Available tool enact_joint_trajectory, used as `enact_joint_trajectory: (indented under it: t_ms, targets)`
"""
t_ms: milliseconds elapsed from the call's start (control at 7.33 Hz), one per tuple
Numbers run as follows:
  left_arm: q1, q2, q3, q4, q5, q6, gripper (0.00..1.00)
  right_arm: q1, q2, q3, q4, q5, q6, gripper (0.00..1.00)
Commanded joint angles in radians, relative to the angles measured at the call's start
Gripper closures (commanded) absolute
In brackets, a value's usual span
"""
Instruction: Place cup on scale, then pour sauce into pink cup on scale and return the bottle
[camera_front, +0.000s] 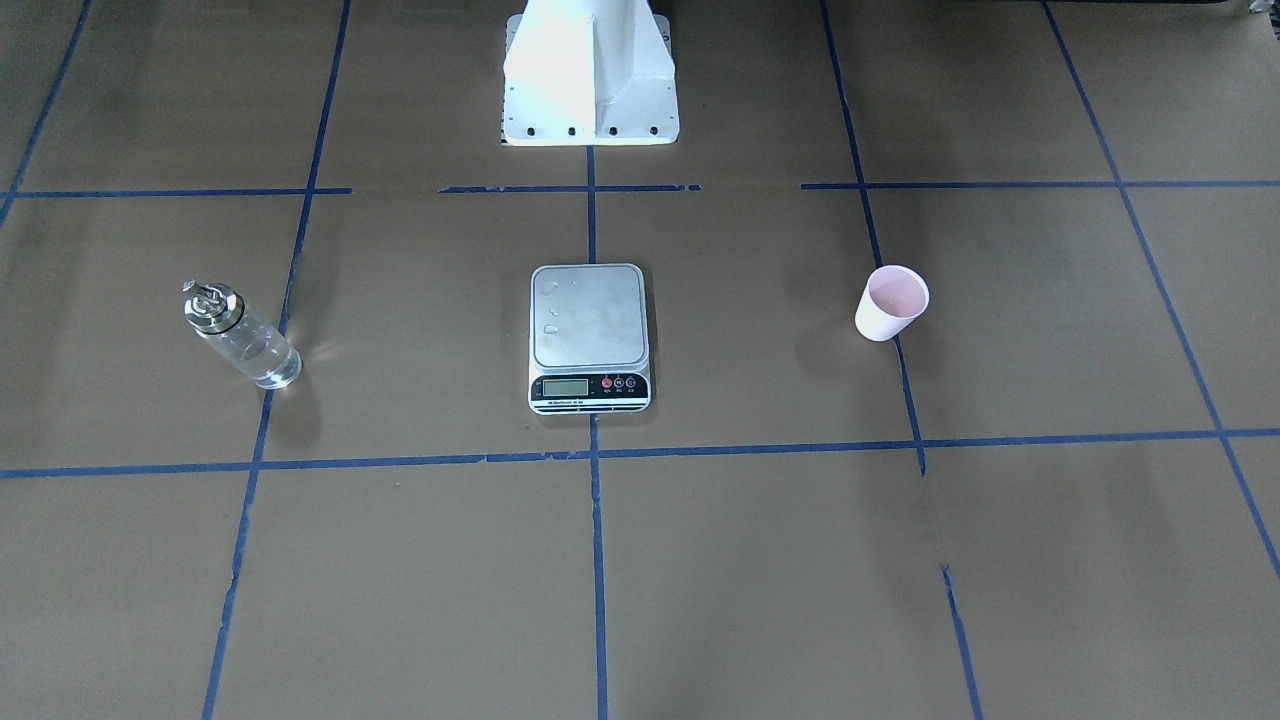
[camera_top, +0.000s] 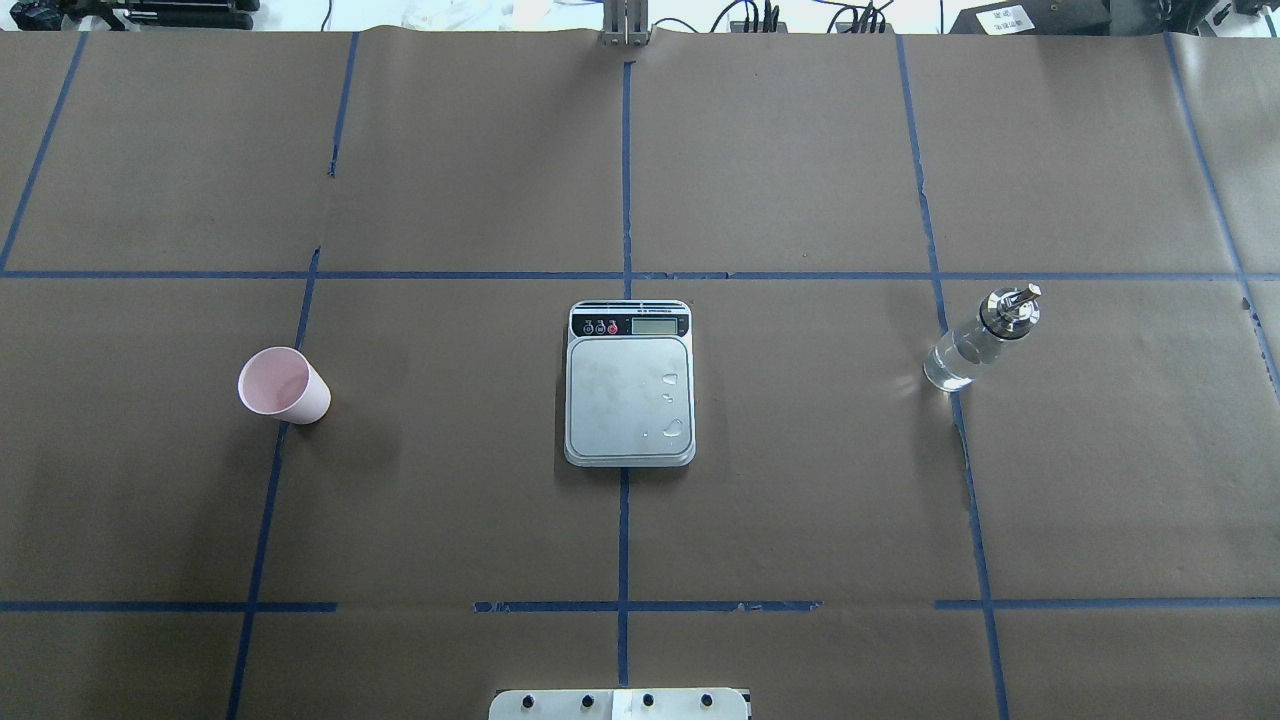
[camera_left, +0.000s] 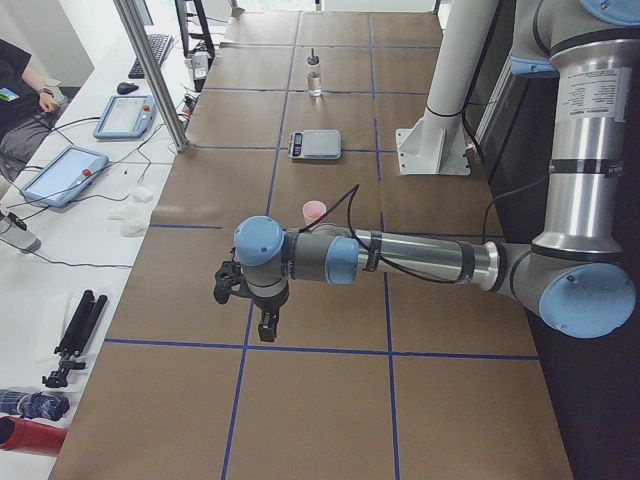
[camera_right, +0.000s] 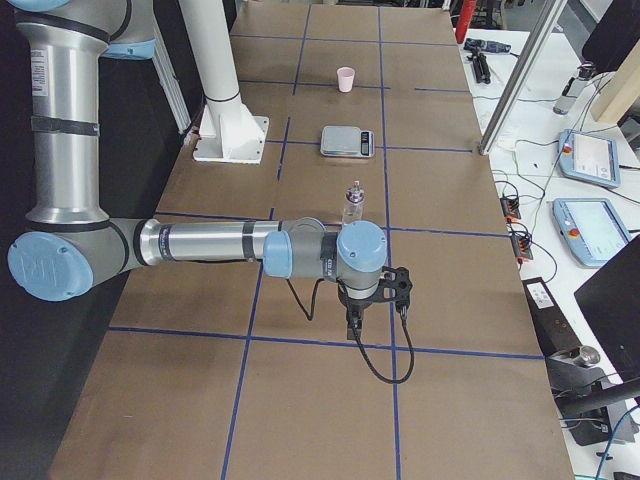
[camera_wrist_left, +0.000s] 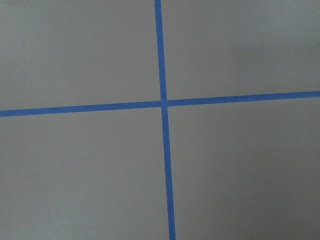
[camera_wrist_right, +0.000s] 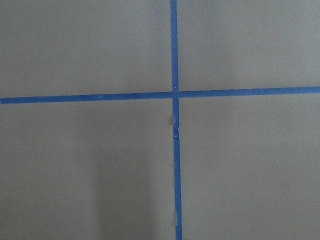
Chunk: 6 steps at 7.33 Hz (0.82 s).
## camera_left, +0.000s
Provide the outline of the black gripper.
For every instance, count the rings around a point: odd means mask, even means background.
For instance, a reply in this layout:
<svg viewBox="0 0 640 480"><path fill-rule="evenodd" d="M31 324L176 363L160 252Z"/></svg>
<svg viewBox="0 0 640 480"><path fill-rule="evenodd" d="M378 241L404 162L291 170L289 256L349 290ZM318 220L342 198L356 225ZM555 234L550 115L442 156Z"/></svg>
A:
<svg viewBox="0 0 640 480"><path fill-rule="evenodd" d="M279 310L289 298L289 283L282 278L272 285L261 286L248 283L254 304L262 311L258 324L261 342L273 343L277 338Z"/></svg>

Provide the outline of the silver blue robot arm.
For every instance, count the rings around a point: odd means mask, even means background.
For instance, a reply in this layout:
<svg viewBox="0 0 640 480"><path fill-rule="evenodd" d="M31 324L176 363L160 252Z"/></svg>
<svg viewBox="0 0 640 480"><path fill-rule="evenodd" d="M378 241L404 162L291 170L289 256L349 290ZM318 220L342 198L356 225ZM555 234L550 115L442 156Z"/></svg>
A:
<svg viewBox="0 0 640 480"><path fill-rule="evenodd" d="M475 284L518 301L548 326L597 338L631 316L636 291L612 238L623 173L632 71L639 59L635 1L520 1L512 71L559 79L543 231L529 244L472 245L314 222L284 229L254 216L235 230L215 275L214 298L250 299L259 336L277 335L293 280L350 284L359 271L437 284Z"/></svg>

